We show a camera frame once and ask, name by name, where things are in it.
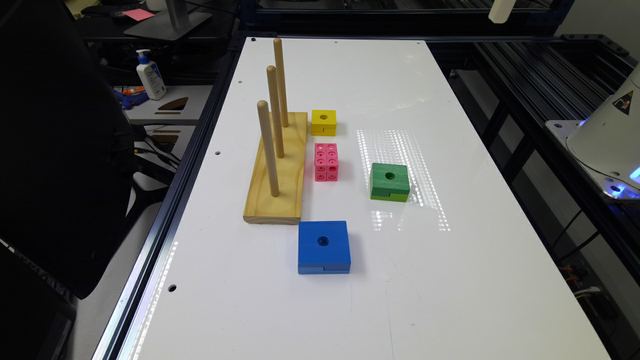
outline blue light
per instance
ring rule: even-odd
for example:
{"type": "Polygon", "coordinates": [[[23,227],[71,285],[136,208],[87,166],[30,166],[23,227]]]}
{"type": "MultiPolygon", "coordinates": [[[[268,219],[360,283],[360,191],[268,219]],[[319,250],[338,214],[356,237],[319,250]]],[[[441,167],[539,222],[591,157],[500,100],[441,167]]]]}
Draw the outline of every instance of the blue light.
{"type": "Polygon", "coordinates": [[[633,180],[635,180],[638,176],[640,176],[640,167],[633,170],[633,172],[631,173],[631,175],[629,175],[629,177],[633,180]]]}
{"type": "Polygon", "coordinates": [[[619,189],[618,191],[615,191],[615,190],[611,189],[611,190],[613,190],[611,192],[611,195],[618,196],[618,195],[622,194],[622,192],[624,191],[624,188],[625,188],[624,186],[618,186],[618,189],[619,189]]]}

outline red object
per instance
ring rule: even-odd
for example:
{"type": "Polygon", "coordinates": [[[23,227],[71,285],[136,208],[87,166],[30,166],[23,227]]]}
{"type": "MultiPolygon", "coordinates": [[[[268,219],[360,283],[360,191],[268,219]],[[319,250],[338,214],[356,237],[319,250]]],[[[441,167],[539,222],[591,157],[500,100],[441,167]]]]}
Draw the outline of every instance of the red object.
{"type": "Polygon", "coordinates": [[[338,146],[336,144],[316,144],[314,167],[316,181],[338,181],[338,146]]]}

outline blue label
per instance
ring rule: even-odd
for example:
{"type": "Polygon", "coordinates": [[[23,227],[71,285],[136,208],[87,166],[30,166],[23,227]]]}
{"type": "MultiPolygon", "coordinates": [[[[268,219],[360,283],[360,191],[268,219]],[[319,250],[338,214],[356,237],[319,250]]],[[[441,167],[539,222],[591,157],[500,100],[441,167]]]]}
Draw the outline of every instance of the blue label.
{"type": "Polygon", "coordinates": [[[153,64],[151,65],[151,68],[153,69],[153,71],[155,71],[156,75],[158,75],[158,77],[162,79],[162,75],[160,75],[160,70],[158,70],[158,66],[156,64],[153,64]]]}

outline lotion bottle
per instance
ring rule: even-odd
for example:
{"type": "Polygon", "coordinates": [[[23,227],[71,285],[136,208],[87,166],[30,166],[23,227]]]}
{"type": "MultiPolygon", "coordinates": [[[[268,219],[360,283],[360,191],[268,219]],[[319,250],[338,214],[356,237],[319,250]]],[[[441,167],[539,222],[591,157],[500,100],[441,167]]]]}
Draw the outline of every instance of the lotion bottle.
{"type": "Polygon", "coordinates": [[[167,93],[167,88],[164,86],[164,81],[162,81],[158,65],[153,61],[149,61],[145,55],[149,51],[148,49],[136,50],[138,61],[140,61],[136,71],[140,76],[140,80],[142,80],[142,85],[144,85],[147,95],[149,95],[149,99],[160,100],[167,93]]]}

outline blue block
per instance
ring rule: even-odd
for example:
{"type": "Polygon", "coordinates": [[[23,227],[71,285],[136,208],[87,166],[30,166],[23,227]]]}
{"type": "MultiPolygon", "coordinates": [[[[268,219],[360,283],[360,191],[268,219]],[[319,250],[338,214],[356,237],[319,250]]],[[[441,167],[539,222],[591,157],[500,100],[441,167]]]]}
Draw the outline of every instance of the blue block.
{"type": "Polygon", "coordinates": [[[301,221],[298,274],[348,274],[351,270],[346,221],[301,221]]]}

